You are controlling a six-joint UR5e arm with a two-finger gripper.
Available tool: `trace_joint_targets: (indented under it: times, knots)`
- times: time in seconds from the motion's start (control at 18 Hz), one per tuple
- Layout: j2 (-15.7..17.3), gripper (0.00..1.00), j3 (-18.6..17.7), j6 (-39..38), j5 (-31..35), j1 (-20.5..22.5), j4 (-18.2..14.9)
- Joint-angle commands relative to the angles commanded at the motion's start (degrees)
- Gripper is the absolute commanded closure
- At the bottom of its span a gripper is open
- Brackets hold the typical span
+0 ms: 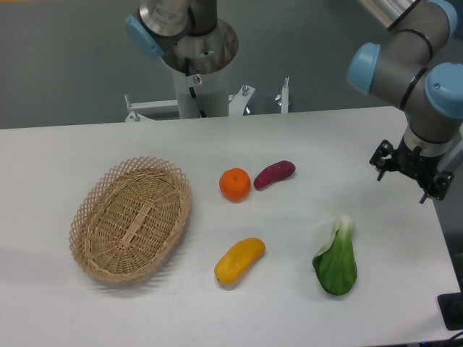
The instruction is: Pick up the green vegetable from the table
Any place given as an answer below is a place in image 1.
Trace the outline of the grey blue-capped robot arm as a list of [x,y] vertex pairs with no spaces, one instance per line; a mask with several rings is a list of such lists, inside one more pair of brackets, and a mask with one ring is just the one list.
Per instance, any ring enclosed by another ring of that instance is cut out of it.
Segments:
[[[425,198],[442,200],[453,173],[439,163],[462,125],[462,66],[428,63],[453,35],[458,14],[448,1],[364,1],[392,33],[385,46],[363,45],[347,72],[351,86],[403,111],[407,128],[397,147],[383,141],[370,164],[380,175],[398,171]],[[235,31],[217,16],[215,1],[142,1],[125,21],[146,56],[171,70],[183,119],[241,116],[251,92],[228,95],[226,70],[234,60]]]

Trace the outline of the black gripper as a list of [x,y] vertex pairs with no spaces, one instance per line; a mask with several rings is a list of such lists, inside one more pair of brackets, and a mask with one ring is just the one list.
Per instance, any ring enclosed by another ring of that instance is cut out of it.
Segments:
[[383,140],[369,164],[378,172],[378,181],[386,172],[395,171],[414,179],[423,190],[420,203],[426,199],[442,201],[454,179],[453,172],[437,169],[445,151],[445,142],[432,143],[415,136],[403,136],[397,149]]

